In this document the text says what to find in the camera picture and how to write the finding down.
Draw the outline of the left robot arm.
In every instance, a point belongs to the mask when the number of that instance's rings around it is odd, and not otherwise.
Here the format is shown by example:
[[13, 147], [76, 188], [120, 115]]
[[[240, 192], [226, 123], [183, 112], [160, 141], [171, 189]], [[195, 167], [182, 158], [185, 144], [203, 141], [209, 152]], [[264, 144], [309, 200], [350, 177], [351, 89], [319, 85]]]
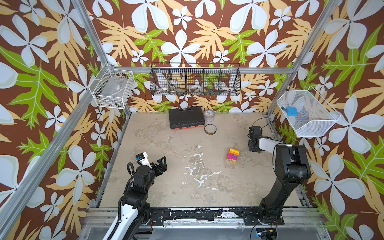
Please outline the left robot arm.
[[135, 156], [127, 164], [130, 179], [118, 201], [118, 214], [104, 236], [105, 240], [132, 240], [142, 224], [150, 220], [150, 207], [147, 202], [148, 193], [156, 177], [167, 171], [167, 158], [162, 157], [155, 163], [150, 163], [146, 152]]

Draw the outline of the magenta wood block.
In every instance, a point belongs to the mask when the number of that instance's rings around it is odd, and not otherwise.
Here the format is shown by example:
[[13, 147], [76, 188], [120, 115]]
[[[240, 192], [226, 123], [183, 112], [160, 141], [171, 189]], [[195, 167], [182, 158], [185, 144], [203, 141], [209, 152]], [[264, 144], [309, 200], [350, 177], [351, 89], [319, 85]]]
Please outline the magenta wood block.
[[230, 154], [230, 153], [227, 154], [227, 160], [231, 160], [233, 162], [236, 162], [238, 160], [238, 157], [239, 156], [233, 155], [233, 154]]

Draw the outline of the orange cylinder block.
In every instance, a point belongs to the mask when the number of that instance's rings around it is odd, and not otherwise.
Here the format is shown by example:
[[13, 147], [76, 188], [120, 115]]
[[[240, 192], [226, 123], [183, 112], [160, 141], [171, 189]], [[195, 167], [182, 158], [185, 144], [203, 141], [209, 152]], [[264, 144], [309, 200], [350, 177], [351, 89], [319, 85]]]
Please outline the orange cylinder block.
[[238, 150], [235, 150], [235, 149], [230, 149], [230, 154], [235, 155], [235, 156], [239, 156], [240, 152]]

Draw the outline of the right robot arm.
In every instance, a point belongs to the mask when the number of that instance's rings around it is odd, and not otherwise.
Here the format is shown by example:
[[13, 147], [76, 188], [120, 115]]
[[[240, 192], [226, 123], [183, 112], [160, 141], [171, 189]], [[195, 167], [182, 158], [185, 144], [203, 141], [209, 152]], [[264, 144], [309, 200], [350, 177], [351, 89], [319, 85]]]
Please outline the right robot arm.
[[263, 224], [273, 223], [282, 215], [284, 204], [297, 186], [311, 177], [305, 146], [290, 145], [263, 136], [262, 127], [249, 127], [250, 152], [272, 154], [276, 180], [259, 205], [258, 219]]

